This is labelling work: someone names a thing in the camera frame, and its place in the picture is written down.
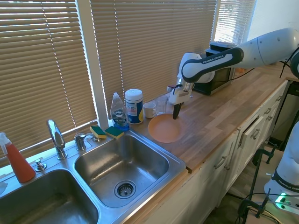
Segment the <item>white cup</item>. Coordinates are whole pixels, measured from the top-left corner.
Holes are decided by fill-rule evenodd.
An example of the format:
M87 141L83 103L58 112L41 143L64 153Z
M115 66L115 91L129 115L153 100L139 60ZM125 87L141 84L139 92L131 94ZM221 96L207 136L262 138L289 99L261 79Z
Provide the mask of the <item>white cup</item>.
M156 104L152 102L143 104L143 112L146 118L153 118L156 114Z

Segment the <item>stainless steel sink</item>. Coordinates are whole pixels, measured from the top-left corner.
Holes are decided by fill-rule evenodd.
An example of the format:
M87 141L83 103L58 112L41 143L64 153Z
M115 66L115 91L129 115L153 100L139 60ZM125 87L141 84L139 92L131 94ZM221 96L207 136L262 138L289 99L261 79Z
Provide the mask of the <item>stainless steel sink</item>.
M0 224L125 222L185 163L147 138L129 130L118 140L85 140L78 152L67 143L68 157L43 161L47 168L26 184L6 177L0 194Z
M167 159L132 135L79 157L75 169L108 207L121 207L169 169Z
M47 173L0 200L0 223L96 224L99 213L66 170Z

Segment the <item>spray bottle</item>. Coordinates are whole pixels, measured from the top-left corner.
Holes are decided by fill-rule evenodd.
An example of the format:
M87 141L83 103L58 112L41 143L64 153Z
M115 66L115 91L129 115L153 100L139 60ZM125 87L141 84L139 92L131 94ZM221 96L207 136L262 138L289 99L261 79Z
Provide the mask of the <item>spray bottle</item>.
M30 181L35 175L35 171L21 155L14 144L6 137L4 132L0 133L0 146L3 154L9 159L14 174L20 183Z

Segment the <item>microwave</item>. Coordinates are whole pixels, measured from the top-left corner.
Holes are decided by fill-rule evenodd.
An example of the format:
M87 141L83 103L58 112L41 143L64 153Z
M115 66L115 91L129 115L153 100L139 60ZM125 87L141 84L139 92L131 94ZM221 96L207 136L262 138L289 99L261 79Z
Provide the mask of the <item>microwave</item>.
M210 42L210 48L206 49L206 56L211 56L219 52L231 49L236 45L228 42ZM232 83L235 75L235 68L224 68L215 71L214 78L209 83L194 83L193 90L201 92L205 95L212 95L223 87Z
M230 85L235 75L235 68L224 68L215 71L214 78L208 83L194 83L194 91L212 95L223 87Z

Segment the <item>butcher block countertop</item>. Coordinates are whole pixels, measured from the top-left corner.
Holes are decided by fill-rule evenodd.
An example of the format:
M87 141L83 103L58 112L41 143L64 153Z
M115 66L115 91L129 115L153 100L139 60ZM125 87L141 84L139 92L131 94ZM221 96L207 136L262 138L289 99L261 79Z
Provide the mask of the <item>butcher block countertop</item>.
M192 173L286 77L297 80L287 67L282 78L279 78L281 69L282 63L256 68L212 96L193 91L193 97L182 105L179 113L185 124L185 132L176 142L155 141L148 132L150 119L147 118L131 128L182 159L189 173ZM173 105L168 104L166 112L172 113Z

